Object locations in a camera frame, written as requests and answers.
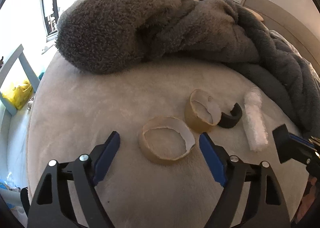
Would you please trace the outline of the black tape roll piece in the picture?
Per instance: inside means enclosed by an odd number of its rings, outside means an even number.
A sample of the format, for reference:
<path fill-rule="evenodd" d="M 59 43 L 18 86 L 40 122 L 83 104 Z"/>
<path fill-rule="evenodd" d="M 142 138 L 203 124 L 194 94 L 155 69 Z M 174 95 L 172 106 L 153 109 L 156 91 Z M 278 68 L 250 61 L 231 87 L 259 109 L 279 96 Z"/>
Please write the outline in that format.
<path fill-rule="evenodd" d="M 217 125 L 222 128 L 233 128 L 241 118 L 242 109 L 238 103 L 235 103 L 229 114 L 221 113 L 221 119 Z"/>

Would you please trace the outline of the brown tape roll core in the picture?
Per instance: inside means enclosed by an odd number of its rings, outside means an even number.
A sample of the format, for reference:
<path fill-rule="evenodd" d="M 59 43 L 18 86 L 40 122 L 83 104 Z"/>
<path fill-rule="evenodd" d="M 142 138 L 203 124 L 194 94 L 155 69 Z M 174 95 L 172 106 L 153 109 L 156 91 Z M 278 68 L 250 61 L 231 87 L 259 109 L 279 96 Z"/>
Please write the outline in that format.
<path fill-rule="evenodd" d="M 200 104 L 211 117 L 201 116 L 194 102 Z M 210 132 L 221 120 L 222 111 L 214 98 L 206 91 L 195 89 L 191 92 L 184 110 L 185 122 L 198 133 Z"/>

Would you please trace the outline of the clear plastic snack wrapper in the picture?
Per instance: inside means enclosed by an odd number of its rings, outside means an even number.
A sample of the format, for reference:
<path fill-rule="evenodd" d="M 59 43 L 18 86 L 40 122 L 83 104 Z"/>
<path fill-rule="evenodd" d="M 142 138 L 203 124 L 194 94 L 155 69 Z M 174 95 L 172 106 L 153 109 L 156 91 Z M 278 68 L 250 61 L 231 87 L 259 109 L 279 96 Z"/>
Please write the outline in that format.
<path fill-rule="evenodd" d="M 11 172 L 9 172 L 6 177 L 0 179 L 0 188 L 4 190 L 14 191 L 14 192 L 21 191 L 21 188 L 15 184 Z"/>

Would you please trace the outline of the blue patterned duvet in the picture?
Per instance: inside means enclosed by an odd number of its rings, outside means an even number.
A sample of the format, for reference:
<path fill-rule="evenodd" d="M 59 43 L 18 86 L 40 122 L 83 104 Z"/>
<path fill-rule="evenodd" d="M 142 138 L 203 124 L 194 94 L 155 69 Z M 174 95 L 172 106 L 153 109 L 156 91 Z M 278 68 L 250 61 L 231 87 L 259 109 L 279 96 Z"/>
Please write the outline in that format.
<path fill-rule="evenodd" d="M 302 44 L 301 41 L 288 30 L 280 30 L 280 32 L 278 32 L 274 29 L 269 29 L 268 31 L 272 37 L 286 43 L 296 55 L 303 58 L 309 65 L 313 75 L 319 79 L 319 63 L 307 49 L 306 45 Z"/>

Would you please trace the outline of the bed with grey sheet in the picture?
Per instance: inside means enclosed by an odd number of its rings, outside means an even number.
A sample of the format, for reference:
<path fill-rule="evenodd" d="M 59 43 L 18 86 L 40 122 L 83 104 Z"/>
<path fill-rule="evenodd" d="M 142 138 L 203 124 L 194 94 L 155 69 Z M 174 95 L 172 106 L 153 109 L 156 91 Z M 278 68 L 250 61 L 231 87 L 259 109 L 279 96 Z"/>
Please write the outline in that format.
<path fill-rule="evenodd" d="M 116 227 L 203 227 L 222 192 L 198 146 L 168 128 L 142 129 L 154 117 L 184 119 L 192 91 L 229 113 L 254 84 L 221 64 L 167 58 L 110 75 L 86 74 L 54 55 L 35 95 L 27 139 L 29 193 L 52 159 L 75 160 L 120 134 L 120 148 L 96 188 Z"/>

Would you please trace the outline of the light blue side table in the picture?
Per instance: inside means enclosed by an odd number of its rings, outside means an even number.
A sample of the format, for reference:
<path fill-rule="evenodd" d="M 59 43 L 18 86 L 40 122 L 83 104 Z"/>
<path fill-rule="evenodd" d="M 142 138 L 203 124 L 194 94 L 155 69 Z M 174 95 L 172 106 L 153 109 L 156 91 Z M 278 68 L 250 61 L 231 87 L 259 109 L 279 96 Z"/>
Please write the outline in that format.
<path fill-rule="evenodd" d="M 2 97 L 2 94 L 9 90 L 10 84 L 18 86 L 27 79 L 33 87 L 33 93 L 36 93 L 40 84 L 40 79 L 29 64 L 23 50 L 23 46 L 19 45 L 11 56 L 1 59 L 1 103 L 12 116 L 19 110 Z"/>

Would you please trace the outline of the yellow plastic bag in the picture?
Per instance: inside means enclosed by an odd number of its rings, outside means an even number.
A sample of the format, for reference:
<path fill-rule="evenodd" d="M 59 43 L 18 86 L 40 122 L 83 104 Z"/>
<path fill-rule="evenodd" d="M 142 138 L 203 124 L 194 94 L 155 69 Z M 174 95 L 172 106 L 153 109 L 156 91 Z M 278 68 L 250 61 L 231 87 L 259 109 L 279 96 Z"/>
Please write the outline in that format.
<path fill-rule="evenodd" d="M 33 95 L 33 87 L 29 80 L 25 79 L 22 84 L 14 86 L 10 84 L 9 90 L 2 94 L 17 110 L 21 110 Z"/>

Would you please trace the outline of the beige pillow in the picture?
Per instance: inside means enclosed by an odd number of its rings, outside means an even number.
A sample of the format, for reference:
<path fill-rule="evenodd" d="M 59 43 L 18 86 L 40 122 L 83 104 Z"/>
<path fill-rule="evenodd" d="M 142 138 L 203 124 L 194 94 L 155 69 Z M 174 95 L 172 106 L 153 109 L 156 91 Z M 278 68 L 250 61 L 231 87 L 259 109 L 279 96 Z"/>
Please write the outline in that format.
<path fill-rule="evenodd" d="M 255 12 L 255 11 L 249 9 L 249 8 L 245 8 L 245 9 L 246 9 L 247 11 L 249 11 L 250 13 L 252 13 L 252 14 L 256 17 L 256 19 L 257 19 L 258 21 L 260 21 L 260 22 L 263 22 L 263 21 L 264 21 L 264 18 L 263 18 L 260 14 L 258 14 L 257 12 Z"/>

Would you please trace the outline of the grey fluffy blanket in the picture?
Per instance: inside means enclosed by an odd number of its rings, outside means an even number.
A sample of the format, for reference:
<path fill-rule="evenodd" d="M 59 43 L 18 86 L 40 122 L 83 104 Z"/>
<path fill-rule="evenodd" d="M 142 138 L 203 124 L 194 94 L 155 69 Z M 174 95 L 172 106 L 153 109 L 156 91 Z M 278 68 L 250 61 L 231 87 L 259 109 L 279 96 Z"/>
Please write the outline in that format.
<path fill-rule="evenodd" d="M 76 68 L 110 74 L 166 55 L 222 62 L 300 128 L 319 136 L 319 77 L 283 38 L 229 0 L 76 0 L 56 46 Z"/>

